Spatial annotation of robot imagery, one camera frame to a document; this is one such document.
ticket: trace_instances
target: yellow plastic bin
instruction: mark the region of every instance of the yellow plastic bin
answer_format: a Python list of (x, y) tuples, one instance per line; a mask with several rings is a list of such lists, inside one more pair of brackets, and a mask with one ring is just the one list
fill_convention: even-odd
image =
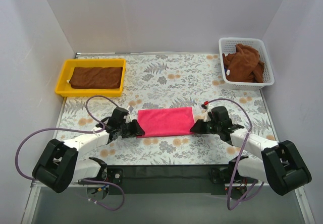
[[(92, 67), (122, 67), (121, 84), (118, 89), (73, 89), (67, 80), (71, 79), (74, 68), (92, 68)], [(122, 95), (123, 82), (126, 72), (125, 59), (68, 59), (65, 61), (59, 80), (57, 82), (55, 93), (61, 96), (93, 96), (101, 94), (105, 96), (118, 97)]]

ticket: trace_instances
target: white plastic laundry basket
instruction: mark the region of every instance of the white plastic laundry basket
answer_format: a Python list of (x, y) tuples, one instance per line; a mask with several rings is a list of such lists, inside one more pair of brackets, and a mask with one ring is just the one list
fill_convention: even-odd
[[(224, 71), (224, 64), (222, 54), (227, 55), (228, 53), (236, 52), (236, 44), (243, 44), (252, 46), (258, 50), (260, 55), (260, 60), (264, 62), (264, 71), (263, 71), (263, 83), (244, 83), (244, 82), (232, 82), (227, 80), (226, 74)], [(229, 89), (244, 89), (244, 90), (258, 90), (267, 85), (272, 85), (274, 83), (274, 75), (272, 71), (272, 66), (268, 58), (266, 48), (262, 40), (253, 39), (253, 38), (239, 38), (239, 37), (223, 37), (219, 40), (220, 48), (220, 60), (222, 68), (222, 76), (225, 81), (223, 85), (224, 88)]]

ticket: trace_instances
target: folded pink towel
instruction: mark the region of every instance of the folded pink towel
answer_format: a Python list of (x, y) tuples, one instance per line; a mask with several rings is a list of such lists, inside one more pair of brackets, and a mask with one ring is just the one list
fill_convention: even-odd
[(191, 107), (143, 109), (138, 111), (138, 123), (145, 131), (142, 137), (190, 135), (194, 125)]

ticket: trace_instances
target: floral tablecloth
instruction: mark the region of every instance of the floral tablecloth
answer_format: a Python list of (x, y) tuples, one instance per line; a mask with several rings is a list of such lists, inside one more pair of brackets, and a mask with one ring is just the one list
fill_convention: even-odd
[[(254, 133), (273, 140), (274, 134), (259, 90), (243, 91), (223, 89), (219, 55), (163, 54), (79, 57), (123, 58), (127, 61), (124, 91), (112, 98), (119, 106), (128, 108), (137, 118), (140, 109), (191, 106), (194, 119), (202, 119), (205, 111), (200, 105), (214, 98), (229, 98), (239, 102), (248, 112)], [(60, 119), (60, 127), (91, 130), (95, 125), (87, 114), (85, 97), (68, 97)], [(248, 127), (246, 117), (230, 102), (224, 105), (234, 123)], [(90, 111), (99, 119), (110, 116), (114, 105), (95, 98), (89, 103)], [(78, 134), (58, 132), (64, 140)], [(88, 153), (84, 158), (96, 156), (109, 165), (142, 164), (219, 164), (228, 163), (237, 156), (239, 148), (222, 142), (216, 135), (119, 138), (109, 145)]]

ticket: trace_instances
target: folded brown cloth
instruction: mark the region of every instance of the folded brown cloth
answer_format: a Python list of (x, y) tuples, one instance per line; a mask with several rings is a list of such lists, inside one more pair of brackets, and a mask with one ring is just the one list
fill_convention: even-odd
[(259, 61), (259, 52), (253, 47), (237, 44), (236, 53), (222, 54), (224, 65), (230, 74), (227, 80), (233, 82), (263, 82), (264, 63)]
[(70, 84), (74, 89), (116, 89), (121, 84), (122, 67), (74, 69)]

